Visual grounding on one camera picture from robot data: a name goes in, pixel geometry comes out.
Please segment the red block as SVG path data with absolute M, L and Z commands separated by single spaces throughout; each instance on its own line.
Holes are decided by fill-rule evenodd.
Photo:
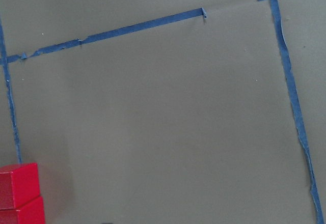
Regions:
M 16 209 L 39 195 L 40 183 L 36 163 L 1 167 L 1 210 Z
M 3 224 L 45 224 L 44 203 L 39 196 L 23 206 L 12 210 L 1 210 Z

